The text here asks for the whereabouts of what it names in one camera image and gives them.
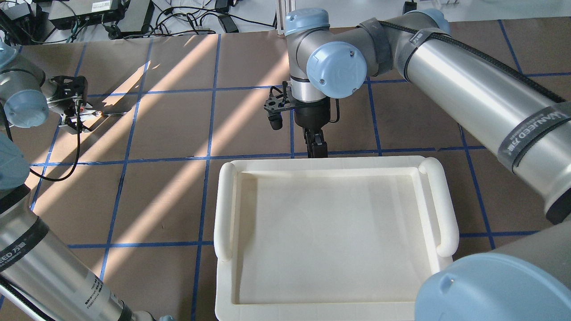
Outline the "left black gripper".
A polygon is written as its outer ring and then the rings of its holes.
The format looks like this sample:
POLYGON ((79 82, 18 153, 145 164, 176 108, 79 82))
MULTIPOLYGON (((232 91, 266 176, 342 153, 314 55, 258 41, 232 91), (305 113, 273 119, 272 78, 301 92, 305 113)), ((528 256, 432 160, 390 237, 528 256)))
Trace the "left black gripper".
POLYGON ((52 92, 48 107, 61 116, 61 126, 82 126, 82 115, 88 114, 88 80, 84 76, 55 76, 47 82, 52 92))

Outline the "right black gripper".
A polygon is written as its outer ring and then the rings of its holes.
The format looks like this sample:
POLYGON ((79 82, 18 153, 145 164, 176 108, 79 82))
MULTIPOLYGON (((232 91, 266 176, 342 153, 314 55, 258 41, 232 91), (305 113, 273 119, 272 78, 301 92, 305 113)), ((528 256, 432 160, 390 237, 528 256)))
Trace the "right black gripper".
POLYGON ((331 120, 330 100, 318 100, 316 102, 294 103, 294 122, 304 128, 304 140, 308 158, 314 158, 314 131, 315 134, 315 158, 327 158, 328 148, 321 128, 331 120))

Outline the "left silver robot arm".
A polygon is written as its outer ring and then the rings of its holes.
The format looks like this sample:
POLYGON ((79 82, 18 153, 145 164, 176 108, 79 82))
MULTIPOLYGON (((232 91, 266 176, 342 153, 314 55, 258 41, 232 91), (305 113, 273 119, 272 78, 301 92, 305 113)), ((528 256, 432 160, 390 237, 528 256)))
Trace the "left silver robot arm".
POLYGON ((76 136, 98 114, 83 76, 47 78, 17 49, 1 44, 1 294, 35 321, 153 321, 133 311, 30 209, 34 173, 10 126, 33 128, 49 112, 76 136))

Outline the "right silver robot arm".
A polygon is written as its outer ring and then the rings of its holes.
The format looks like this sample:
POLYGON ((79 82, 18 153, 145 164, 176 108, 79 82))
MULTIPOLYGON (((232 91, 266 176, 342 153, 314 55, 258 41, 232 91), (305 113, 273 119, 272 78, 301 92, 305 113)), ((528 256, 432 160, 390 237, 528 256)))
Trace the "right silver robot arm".
POLYGON ((431 276, 415 300, 417 321, 568 321, 570 102, 449 32, 436 9, 341 34, 322 8, 289 12, 292 97, 349 97, 367 76, 396 69, 545 200, 552 227, 431 276))

